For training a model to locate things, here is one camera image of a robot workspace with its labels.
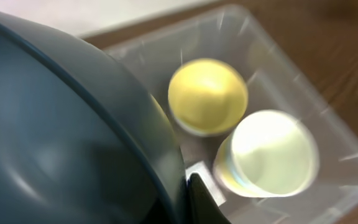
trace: white wall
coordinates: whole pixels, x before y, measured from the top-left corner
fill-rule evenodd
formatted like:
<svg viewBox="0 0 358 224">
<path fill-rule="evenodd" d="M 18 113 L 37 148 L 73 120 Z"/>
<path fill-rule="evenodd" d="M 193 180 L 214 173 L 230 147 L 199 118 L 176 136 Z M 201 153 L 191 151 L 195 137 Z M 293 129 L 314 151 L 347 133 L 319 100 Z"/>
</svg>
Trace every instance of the white wall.
<svg viewBox="0 0 358 224">
<path fill-rule="evenodd" d="M 0 0 L 0 11 L 84 36 L 211 1 Z"/>
</svg>

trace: brown wooden surface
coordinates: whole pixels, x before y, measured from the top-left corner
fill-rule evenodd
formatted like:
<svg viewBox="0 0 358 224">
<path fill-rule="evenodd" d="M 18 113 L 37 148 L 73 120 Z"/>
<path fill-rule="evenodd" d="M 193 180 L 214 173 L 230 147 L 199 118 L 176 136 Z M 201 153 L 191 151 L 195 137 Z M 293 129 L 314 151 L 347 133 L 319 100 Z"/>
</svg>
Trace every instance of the brown wooden surface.
<svg viewBox="0 0 358 224">
<path fill-rule="evenodd" d="M 230 3 L 253 13 L 358 135 L 358 0 L 223 0 L 86 41 L 103 49 Z M 358 223 L 358 207 L 339 223 Z"/>
</svg>

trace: clear plastic tray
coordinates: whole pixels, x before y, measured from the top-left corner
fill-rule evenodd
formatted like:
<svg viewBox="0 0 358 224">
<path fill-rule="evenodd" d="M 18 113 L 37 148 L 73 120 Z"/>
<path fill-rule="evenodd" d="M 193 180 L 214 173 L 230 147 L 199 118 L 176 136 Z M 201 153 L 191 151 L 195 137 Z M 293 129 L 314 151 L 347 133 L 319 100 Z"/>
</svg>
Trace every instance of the clear plastic tray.
<svg viewBox="0 0 358 224">
<path fill-rule="evenodd" d="M 358 204 L 358 139 L 244 8 L 207 12 L 106 53 L 123 63 L 160 103 L 177 132 L 186 167 L 202 161 L 210 170 L 226 137 L 192 136 L 170 116 L 169 81 L 181 64 L 196 58 L 222 60 L 244 77 L 250 96 L 246 115 L 282 110 L 311 131 L 321 161 L 314 184 L 287 198 L 245 198 L 219 187 L 225 200 L 219 208 L 231 223 L 333 223 Z"/>
</svg>

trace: yellow cup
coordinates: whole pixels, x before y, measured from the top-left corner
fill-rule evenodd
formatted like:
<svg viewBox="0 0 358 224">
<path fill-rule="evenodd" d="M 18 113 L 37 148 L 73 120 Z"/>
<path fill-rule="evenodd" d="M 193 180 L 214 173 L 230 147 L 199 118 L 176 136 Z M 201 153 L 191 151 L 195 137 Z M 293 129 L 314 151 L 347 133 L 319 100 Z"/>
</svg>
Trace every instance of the yellow cup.
<svg viewBox="0 0 358 224">
<path fill-rule="evenodd" d="M 230 65 L 202 58 L 180 67 L 168 89 L 178 124 L 192 134 L 219 134 L 235 126 L 248 104 L 245 81 Z"/>
</svg>

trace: white cup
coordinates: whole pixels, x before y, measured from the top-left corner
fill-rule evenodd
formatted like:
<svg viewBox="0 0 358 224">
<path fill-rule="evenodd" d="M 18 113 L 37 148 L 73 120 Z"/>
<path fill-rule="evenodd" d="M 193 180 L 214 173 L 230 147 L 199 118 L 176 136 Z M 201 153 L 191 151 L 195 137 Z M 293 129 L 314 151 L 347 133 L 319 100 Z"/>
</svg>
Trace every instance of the white cup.
<svg viewBox="0 0 358 224">
<path fill-rule="evenodd" d="M 313 183 L 318 169 L 318 149 L 309 130 L 275 110 L 243 119 L 214 162 L 217 181 L 244 197 L 296 195 Z"/>
</svg>

